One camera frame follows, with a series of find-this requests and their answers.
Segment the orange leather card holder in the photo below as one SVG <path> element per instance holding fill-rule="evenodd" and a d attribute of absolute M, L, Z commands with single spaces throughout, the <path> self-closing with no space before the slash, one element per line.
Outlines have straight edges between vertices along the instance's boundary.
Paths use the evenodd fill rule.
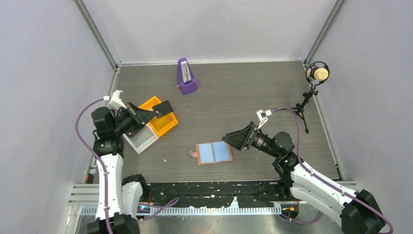
<path fill-rule="evenodd" d="M 191 157 L 197 158 L 198 165 L 207 165 L 232 161 L 230 146 L 223 141 L 196 144 L 196 151 L 190 151 Z"/>

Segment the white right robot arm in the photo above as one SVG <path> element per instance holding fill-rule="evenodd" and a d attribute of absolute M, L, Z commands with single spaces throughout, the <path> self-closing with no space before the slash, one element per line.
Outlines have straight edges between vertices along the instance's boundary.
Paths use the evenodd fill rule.
<path fill-rule="evenodd" d="M 278 194 L 284 200 L 297 198 L 335 221 L 345 234 L 377 234 L 386 225 L 374 196 L 349 189 L 321 175 L 293 151 L 291 136 L 278 132 L 270 138 L 251 122 L 245 128 L 222 137 L 241 151 L 253 147 L 274 157 L 279 175 Z"/>

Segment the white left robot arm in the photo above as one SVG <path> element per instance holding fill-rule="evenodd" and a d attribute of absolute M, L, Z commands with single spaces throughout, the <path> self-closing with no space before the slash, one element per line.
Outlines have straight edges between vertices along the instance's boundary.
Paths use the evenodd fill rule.
<path fill-rule="evenodd" d="M 138 202 L 149 197 L 149 188 L 141 174 L 122 181 L 125 133 L 140 131 L 155 117 L 160 107 L 144 110 L 128 102 L 118 111 L 99 107 L 91 113 L 95 141 L 91 151 L 98 162 L 99 197 L 95 220 L 87 225 L 89 234 L 138 234 Z"/>

